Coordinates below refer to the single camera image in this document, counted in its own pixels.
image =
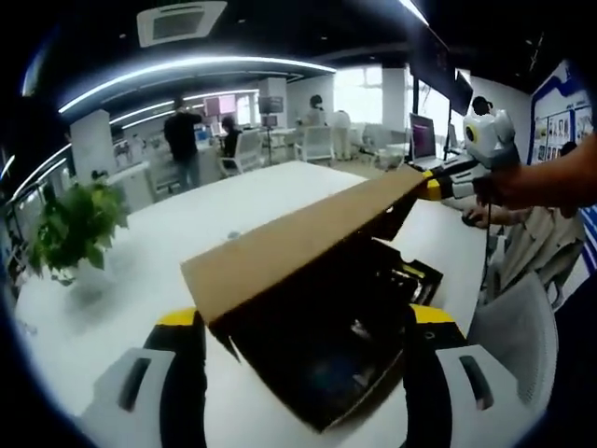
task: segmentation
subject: robotic arm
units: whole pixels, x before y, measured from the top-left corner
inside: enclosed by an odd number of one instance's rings
[[[505,110],[493,115],[465,117],[466,154],[423,172],[427,188],[422,199],[441,201],[475,194],[474,181],[521,162],[514,144],[514,126]]]

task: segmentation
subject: box flap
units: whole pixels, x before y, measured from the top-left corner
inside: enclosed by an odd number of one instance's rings
[[[422,182],[420,172],[402,166],[185,261],[183,276],[203,321],[209,326],[284,280]]]

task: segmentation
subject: open cardboard box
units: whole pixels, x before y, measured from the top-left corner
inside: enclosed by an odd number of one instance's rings
[[[401,310],[430,302],[441,281],[380,241],[395,238],[422,181],[403,166],[182,265],[209,330],[318,431],[387,397],[401,377]]]

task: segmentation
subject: green leaves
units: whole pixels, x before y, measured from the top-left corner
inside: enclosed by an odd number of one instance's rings
[[[34,272],[41,275],[42,266],[47,265],[52,272],[63,273],[80,259],[103,269],[103,249],[112,247],[116,227],[129,227],[122,205],[118,192],[102,183],[76,184],[61,198],[51,197],[29,251]],[[73,282],[61,276],[55,280],[63,285]]]

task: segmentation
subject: potted plant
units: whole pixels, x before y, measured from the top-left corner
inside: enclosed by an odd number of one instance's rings
[[[31,267],[41,276],[48,266],[51,278],[65,286],[76,279],[85,283],[94,271],[104,270],[104,252],[116,227],[128,229],[121,197],[101,182],[74,184],[61,199],[50,186],[43,194],[46,203],[29,250]]]

